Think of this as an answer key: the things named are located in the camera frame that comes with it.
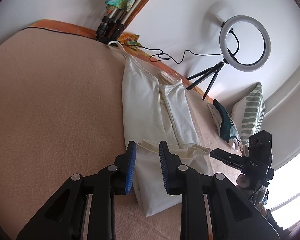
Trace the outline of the right hand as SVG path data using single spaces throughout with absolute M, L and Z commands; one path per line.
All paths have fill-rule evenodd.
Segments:
M 240 174 L 237 179 L 237 188 L 244 194 L 252 194 L 254 190 L 250 188 L 250 177 Z

